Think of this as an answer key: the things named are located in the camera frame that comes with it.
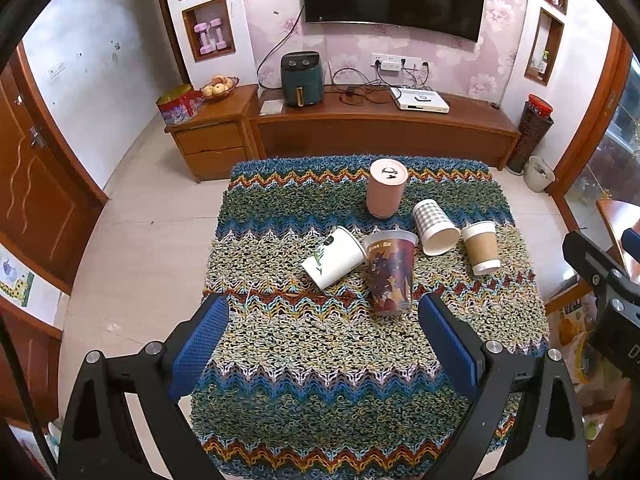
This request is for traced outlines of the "pink dumbbell pair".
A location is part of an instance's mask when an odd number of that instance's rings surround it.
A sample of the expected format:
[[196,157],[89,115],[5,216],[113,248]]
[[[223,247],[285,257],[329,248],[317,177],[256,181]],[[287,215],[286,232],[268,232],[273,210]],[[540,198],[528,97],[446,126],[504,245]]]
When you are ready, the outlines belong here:
[[200,47],[198,53],[201,56],[209,55],[214,52],[226,50],[229,44],[224,40],[222,36],[222,19],[214,18],[209,22],[201,22],[193,27],[198,40],[200,40]]

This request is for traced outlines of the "white green paper cup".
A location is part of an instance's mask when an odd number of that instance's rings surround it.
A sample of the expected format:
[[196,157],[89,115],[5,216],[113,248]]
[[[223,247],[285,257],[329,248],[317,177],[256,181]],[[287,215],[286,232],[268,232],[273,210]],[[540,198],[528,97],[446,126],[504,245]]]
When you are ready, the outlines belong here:
[[337,226],[306,258],[302,267],[320,289],[326,289],[364,263],[367,254],[344,226]]

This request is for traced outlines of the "yellow printed snack bag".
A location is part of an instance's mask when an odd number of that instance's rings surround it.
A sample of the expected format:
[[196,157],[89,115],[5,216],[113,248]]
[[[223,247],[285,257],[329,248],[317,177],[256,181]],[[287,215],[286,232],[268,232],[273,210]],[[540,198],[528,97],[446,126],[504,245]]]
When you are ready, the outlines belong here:
[[597,321],[596,298],[592,292],[548,315],[551,345],[562,354],[575,386],[592,382],[601,357],[591,345],[591,331]]

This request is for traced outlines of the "pink insulated tumbler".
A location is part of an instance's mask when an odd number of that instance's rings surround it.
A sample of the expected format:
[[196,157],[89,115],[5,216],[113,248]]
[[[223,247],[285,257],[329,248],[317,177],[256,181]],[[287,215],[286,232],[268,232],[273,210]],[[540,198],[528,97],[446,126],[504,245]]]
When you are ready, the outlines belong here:
[[396,214],[408,177],[408,169],[399,160],[379,158],[372,162],[366,199],[372,216],[387,219]]

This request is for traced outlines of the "wooden door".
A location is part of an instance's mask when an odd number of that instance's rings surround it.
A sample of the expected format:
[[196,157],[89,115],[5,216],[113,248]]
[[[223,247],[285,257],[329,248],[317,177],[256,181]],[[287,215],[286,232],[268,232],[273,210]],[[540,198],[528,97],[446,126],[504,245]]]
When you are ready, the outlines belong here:
[[68,294],[106,202],[44,104],[20,44],[1,72],[1,243]]

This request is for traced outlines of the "wooden chair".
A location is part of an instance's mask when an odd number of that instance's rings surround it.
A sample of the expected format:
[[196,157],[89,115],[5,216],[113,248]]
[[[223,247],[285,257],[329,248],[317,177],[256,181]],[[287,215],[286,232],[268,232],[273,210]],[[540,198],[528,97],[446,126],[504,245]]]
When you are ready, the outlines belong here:
[[[608,250],[608,253],[624,267],[631,281],[638,284],[639,263],[634,260],[632,255],[624,251],[622,236],[626,229],[633,229],[634,232],[639,233],[639,207],[620,200],[597,200],[596,205],[608,231],[608,236],[612,240],[612,248]],[[546,315],[574,304],[575,301],[590,292],[592,292],[592,286],[580,278],[575,285],[570,286],[565,292],[560,292],[559,295],[546,303],[544,306]]]

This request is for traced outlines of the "dark green air fryer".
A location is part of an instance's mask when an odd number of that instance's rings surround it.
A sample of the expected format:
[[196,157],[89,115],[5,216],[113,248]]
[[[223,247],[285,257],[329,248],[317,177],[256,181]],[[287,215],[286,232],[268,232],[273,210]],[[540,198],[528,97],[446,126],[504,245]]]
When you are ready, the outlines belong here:
[[323,100],[323,72],[317,51],[296,51],[283,55],[280,71],[285,105],[304,107],[319,104]]

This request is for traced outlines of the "small wooden drawer cabinet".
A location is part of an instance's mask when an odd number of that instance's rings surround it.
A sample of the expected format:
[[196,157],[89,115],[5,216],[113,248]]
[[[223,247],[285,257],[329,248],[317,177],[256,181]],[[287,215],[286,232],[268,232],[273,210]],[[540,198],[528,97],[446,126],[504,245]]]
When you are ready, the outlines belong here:
[[250,125],[258,104],[256,84],[247,84],[206,102],[186,122],[165,127],[196,182],[228,179],[234,165],[264,157]]

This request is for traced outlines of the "white set-top box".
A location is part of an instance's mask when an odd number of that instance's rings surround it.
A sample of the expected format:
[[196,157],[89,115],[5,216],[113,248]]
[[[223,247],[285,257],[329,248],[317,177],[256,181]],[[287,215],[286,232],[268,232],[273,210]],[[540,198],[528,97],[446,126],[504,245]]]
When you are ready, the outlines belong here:
[[448,114],[449,104],[433,90],[392,87],[390,94],[400,110]]

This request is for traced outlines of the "red gift tin box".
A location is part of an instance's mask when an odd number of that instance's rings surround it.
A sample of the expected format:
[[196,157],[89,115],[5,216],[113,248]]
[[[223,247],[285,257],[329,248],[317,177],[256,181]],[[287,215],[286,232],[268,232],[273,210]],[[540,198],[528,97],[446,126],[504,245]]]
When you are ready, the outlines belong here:
[[183,84],[160,96],[155,104],[166,126],[180,125],[198,114],[203,104],[202,92]]

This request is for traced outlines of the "long wooden TV cabinet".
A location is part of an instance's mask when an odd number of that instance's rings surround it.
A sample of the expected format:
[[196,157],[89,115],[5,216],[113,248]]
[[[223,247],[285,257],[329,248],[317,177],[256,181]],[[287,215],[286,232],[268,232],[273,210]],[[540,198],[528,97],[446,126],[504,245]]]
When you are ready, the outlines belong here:
[[480,160],[501,169],[521,133],[489,102],[445,93],[447,114],[401,110],[387,91],[370,99],[326,93],[321,103],[257,114],[260,156],[410,155]]

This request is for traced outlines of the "white wall power strip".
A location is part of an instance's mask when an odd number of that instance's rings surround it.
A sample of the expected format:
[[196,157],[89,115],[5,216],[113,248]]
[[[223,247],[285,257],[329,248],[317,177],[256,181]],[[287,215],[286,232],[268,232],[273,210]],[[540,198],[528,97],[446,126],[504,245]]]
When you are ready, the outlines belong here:
[[402,70],[420,70],[427,66],[427,62],[414,56],[372,53],[370,65],[386,72],[401,72]]

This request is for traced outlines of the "white checkered paper cup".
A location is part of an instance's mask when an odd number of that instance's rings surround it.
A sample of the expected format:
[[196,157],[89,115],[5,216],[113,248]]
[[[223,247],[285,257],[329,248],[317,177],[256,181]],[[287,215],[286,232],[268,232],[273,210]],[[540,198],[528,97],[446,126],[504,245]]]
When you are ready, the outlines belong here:
[[415,204],[412,216],[425,255],[439,256],[457,245],[460,230],[434,200]]

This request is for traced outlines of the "colourful zigzag woven table cloth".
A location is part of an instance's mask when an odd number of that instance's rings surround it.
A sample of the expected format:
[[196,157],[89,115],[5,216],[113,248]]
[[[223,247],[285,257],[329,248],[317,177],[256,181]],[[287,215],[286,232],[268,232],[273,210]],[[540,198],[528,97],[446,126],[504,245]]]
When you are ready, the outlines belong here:
[[500,269],[477,278],[462,245],[414,252],[412,293],[434,292],[483,339],[539,356],[549,327],[526,244],[482,162],[404,158],[392,218],[369,214],[369,155],[274,158],[231,171],[205,288],[226,296],[229,322],[192,393],[193,429],[224,474],[247,479],[411,478],[439,456],[468,408],[410,309],[373,313],[367,272],[327,289],[305,258],[341,226],[357,238],[413,231],[431,198],[455,226],[497,228]]

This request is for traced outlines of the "brown sleeved paper cup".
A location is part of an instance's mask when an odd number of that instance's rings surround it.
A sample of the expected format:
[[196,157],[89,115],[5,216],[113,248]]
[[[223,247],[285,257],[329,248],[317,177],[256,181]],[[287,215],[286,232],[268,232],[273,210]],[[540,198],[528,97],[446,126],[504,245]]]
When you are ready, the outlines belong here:
[[491,274],[500,268],[495,222],[469,224],[461,230],[461,236],[475,276]]

